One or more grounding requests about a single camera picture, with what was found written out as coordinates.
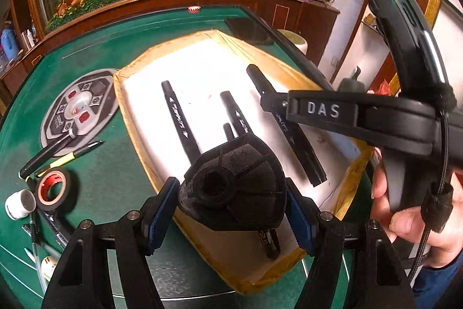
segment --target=hand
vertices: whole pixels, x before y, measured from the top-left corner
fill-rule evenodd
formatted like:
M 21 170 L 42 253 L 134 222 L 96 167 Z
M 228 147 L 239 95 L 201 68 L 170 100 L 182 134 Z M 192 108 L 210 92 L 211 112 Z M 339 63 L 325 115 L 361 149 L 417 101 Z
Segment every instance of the hand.
M 453 210 L 441 233 L 431 231 L 428 245 L 432 246 L 426 266 L 441 268 L 448 265 L 463 249 L 463 188 L 455 173 L 452 175 Z M 418 244 L 425 224 L 421 218 L 420 207 L 412 207 L 392 214 L 387 198 L 387 180 L 383 164 L 373 174 L 371 188 L 373 205 L 371 218 L 383 226 L 391 242 L 397 236 Z

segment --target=screw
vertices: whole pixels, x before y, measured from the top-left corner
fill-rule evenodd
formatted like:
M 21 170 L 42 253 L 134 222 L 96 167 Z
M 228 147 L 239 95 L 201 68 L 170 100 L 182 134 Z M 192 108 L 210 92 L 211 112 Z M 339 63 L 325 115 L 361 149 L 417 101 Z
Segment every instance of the screw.
M 127 214 L 129 220 L 137 220 L 140 217 L 140 211 L 132 210 Z
M 368 225 L 371 226 L 373 229 L 379 229 L 379 227 L 381 226 L 378 222 L 378 220 L 374 220 L 374 219 L 371 219 L 369 222 L 368 222 Z
M 89 219 L 83 220 L 80 222 L 80 228 L 82 229 L 87 229 L 92 226 L 92 221 Z
M 320 218 L 321 220 L 330 221 L 333 220 L 333 214 L 329 211 L 322 211 L 320 212 Z

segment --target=blue thermos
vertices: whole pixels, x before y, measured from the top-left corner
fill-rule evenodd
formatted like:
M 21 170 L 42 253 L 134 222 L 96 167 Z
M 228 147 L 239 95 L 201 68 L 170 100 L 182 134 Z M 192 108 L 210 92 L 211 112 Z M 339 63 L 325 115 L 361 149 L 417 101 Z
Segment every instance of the blue thermos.
M 19 48 L 16 42 L 16 37 L 14 35 L 13 29 L 8 25 L 5 26 L 3 32 L 1 33 L 1 45 L 8 60 L 14 60 L 18 55 Z

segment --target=green felt surface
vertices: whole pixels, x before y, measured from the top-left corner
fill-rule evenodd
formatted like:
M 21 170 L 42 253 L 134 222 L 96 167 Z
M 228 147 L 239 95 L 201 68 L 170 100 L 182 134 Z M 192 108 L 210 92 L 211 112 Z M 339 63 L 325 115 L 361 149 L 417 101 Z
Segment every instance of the green felt surface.
M 2 201 L 26 187 L 18 179 L 18 171 L 40 150 L 42 118 L 70 82 L 96 69 L 120 69 L 149 47 L 198 30 L 218 29 L 230 34 L 224 18 L 245 16 L 239 8 L 203 8 L 198 14 L 188 14 L 185 10 L 154 13 L 100 28 L 45 56 L 18 94 L 0 131 Z M 296 67 L 276 43 L 261 48 Z M 65 166 L 78 188 L 76 206 L 66 215 L 74 227 L 85 218 L 91 218 L 96 224 L 115 221 L 127 211 L 140 208 L 147 197 L 154 195 L 120 112 L 98 138 L 105 141 L 101 147 Z M 27 219 L 10 220 L 5 211 L 0 211 L 0 272 L 24 308 L 32 309 L 40 307 L 42 294 L 32 262 L 24 252 L 25 247 L 30 248 L 30 239 L 21 229 L 26 222 Z M 43 227 L 43 235 L 49 244 L 58 248 L 48 228 Z M 114 300 L 117 308 L 125 308 L 114 252 L 109 251 L 108 257 Z M 166 299 L 166 308 L 289 309 L 294 306 L 305 280 L 299 263 L 277 283 L 256 295 L 243 297 L 227 293 L 231 289 L 173 223 L 162 247 L 148 258 L 148 264 L 161 298 Z M 341 271 L 340 292 L 344 286 L 347 286 L 347 277 L 345 271 Z M 184 300 L 210 294 L 218 295 Z M 337 302 L 333 307 L 341 308 L 340 298 Z

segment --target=blue sleeve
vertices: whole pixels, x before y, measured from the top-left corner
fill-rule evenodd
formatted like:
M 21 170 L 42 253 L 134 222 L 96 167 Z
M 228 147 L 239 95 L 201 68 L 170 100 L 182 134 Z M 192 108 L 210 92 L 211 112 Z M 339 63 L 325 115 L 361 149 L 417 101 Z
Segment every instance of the blue sleeve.
M 432 309 L 463 264 L 463 251 L 447 266 L 440 269 L 423 267 L 413 285 L 418 309 Z

